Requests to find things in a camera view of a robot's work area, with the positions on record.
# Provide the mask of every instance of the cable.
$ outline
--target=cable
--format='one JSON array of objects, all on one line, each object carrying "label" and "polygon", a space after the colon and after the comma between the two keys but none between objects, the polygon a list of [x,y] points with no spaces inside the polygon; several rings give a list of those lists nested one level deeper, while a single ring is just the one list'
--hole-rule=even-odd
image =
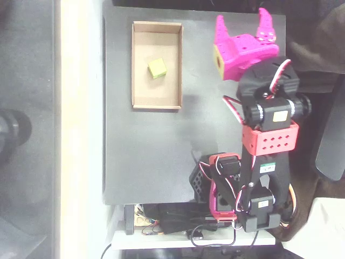
[{"label": "cable", "polygon": [[258,238],[258,235],[259,235],[259,231],[256,232],[255,237],[254,237],[254,240],[253,240],[252,244],[249,246],[249,249],[251,249],[251,248],[254,246],[255,241],[256,241],[257,238]]},{"label": "cable", "polygon": [[239,228],[236,228],[236,220],[235,220],[235,221],[232,221],[232,222],[231,222],[231,225],[232,225],[232,227],[234,228],[234,230],[240,230],[240,229],[242,229],[242,227],[243,227],[243,226],[240,226]]},{"label": "cable", "polygon": [[[155,236],[155,235],[164,234],[163,232],[156,232],[156,231],[153,230],[153,229],[155,228],[156,225],[157,225],[157,222],[152,223],[152,224],[150,224],[150,225],[144,227],[144,228],[141,230],[141,234],[144,235],[144,236]],[[151,226],[153,226],[151,232],[144,232],[145,229],[147,229],[148,227],[151,227]]]},{"label": "cable", "polygon": [[195,246],[195,247],[230,247],[232,246],[233,244],[235,244],[236,242],[236,230],[234,229],[233,230],[233,241],[230,243],[230,244],[205,244],[205,245],[199,245],[199,244],[196,244],[193,240],[193,237],[194,237],[194,232],[198,229],[198,228],[201,228],[201,227],[204,227],[204,226],[207,226],[207,225],[198,225],[196,228],[194,228],[190,234],[190,242],[192,242],[192,244]]},{"label": "cable", "polygon": [[277,82],[281,76],[281,74],[283,73],[283,71],[285,70],[285,68],[287,67],[287,65],[291,62],[290,59],[286,59],[283,63],[280,64],[280,66],[278,67],[273,80],[270,84],[270,91],[275,94],[275,89],[277,88]]},{"label": "cable", "polygon": [[239,114],[239,112],[236,110],[236,108],[232,105],[231,101],[234,101],[234,99],[229,99],[230,97],[227,96],[223,96],[223,101],[225,102],[225,104],[227,105],[227,107],[230,109],[230,111],[233,113],[233,115],[235,116],[235,118],[238,120],[238,122],[240,124],[244,124],[243,119],[241,117],[241,115]]},{"label": "cable", "polygon": [[253,168],[254,168],[256,159],[257,159],[257,156],[254,155],[254,156],[253,156],[253,160],[252,160],[252,170],[253,170]]},{"label": "cable", "polygon": [[242,209],[239,209],[239,208],[238,208],[238,204],[239,204],[239,202],[241,201],[242,191],[243,191],[244,188],[245,188],[245,185],[242,186],[242,188],[241,188],[241,190],[238,192],[238,195],[237,195],[237,198],[236,198],[235,210],[236,210],[237,212],[242,212],[242,211],[243,211]]},{"label": "cable", "polygon": [[210,165],[208,165],[207,163],[204,163],[204,162],[199,162],[200,171],[203,173],[203,175],[204,175],[209,181],[212,181],[212,179],[209,178],[209,177],[207,176],[207,174],[205,173],[205,171],[204,171],[204,169],[203,169],[203,167],[202,167],[201,165],[203,165],[203,166],[208,166],[208,167],[210,167]]},{"label": "cable", "polygon": [[[218,169],[218,160],[219,160],[219,156],[217,156],[217,159],[216,159],[216,170],[218,172],[219,175],[222,175]],[[235,194],[235,191],[233,190],[233,187],[232,187],[232,184],[231,182],[225,177],[225,181],[227,182],[227,184],[230,186],[231,190],[232,190],[232,194],[233,194],[233,197],[236,199],[236,194]]]},{"label": "cable", "polygon": [[297,207],[297,199],[296,199],[296,194],[294,189],[292,188],[292,185],[290,183],[289,185],[289,191],[291,194],[291,198],[292,198],[292,205],[293,205],[293,209],[292,209],[292,215],[295,213],[296,207]]},{"label": "cable", "polygon": [[239,101],[239,100],[237,100],[237,99],[235,99],[235,98],[232,98],[232,97],[230,97],[230,96],[223,96],[223,98],[225,98],[225,99],[227,99],[227,100],[229,100],[229,101],[232,101],[232,102],[234,102],[235,104],[240,104],[240,105],[242,105],[242,102],[241,102],[241,101]]},{"label": "cable", "polygon": [[112,244],[110,243],[110,244],[106,247],[106,249],[104,249],[104,251],[103,251],[103,253],[102,253],[102,255],[101,255],[101,259],[103,259],[104,254],[106,253],[106,251],[107,251],[111,246],[112,246]]},{"label": "cable", "polygon": [[155,225],[153,226],[152,232],[153,232],[153,233],[157,233],[158,235],[164,234],[164,232],[162,232],[162,231],[155,231],[155,227],[157,227],[157,226],[158,226],[157,224],[155,224]]},{"label": "cable", "polygon": [[[292,215],[291,217],[294,215],[295,211],[296,211],[296,208],[297,208],[297,199],[296,199],[296,194],[295,194],[295,191],[290,183],[289,185],[289,192],[290,192],[290,195],[291,195],[291,199],[292,199]],[[289,227],[289,223],[284,223],[284,222],[280,222],[280,225],[283,227],[283,228],[288,228]]]}]

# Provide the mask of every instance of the small cube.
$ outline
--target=small cube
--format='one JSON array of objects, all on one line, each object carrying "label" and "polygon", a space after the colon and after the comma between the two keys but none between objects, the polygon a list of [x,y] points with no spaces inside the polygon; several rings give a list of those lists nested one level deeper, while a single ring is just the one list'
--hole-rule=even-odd
[{"label": "small cube", "polygon": [[149,70],[154,79],[165,75],[167,73],[167,67],[164,64],[163,58],[149,62]]}]

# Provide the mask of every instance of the sticker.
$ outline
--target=sticker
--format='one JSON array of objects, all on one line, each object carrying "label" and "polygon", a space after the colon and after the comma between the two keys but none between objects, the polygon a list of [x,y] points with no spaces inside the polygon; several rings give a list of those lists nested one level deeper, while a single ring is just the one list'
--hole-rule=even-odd
[{"label": "sticker", "polygon": [[287,111],[280,111],[280,112],[275,112],[273,114],[273,122],[281,122],[281,121],[286,121],[287,119]]},{"label": "sticker", "polygon": [[260,174],[275,171],[275,163],[264,163],[260,166]]},{"label": "sticker", "polygon": [[264,208],[268,206],[268,201],[259,201],[258,208]]}]

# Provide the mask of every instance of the cardboard tray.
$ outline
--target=cardboard tray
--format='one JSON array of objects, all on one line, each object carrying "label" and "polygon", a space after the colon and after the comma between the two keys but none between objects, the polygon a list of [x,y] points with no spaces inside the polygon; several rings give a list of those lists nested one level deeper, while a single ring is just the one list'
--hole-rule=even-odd
[{"label": "cardboard tray", "polygon": [[[181,23],[134,22],[132,25],[132,105],[145,109],[182,106]],[[153,79],[148,63],[163,58],[165,76]]]}]

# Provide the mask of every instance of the white shelf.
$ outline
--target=white shelf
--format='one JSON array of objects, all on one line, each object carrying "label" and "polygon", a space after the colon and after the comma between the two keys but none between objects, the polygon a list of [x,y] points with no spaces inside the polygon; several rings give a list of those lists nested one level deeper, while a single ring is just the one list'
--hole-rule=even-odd
[{"label": "white shelf", "polygon": [[[184,248],[193,247],[187,239],[185,232],[178,232],[169,235],[144,236],[141,234],[141,227],[136,227],[133,235],[126,235],[124,230],[115,231],[112,240],[112,249],[153,249],[153,248]],[[230,244],[233,241],[233,229],[218,229],[216,232],[203,230],[204,239],[196,240],[196,244]],[[250,246],[255,236],[254,233],[246,233],[243,229],[236,232],[234,246]],[[273,245],[275,238],[268,232],[259,232],[255,242],[256,246]]]}]

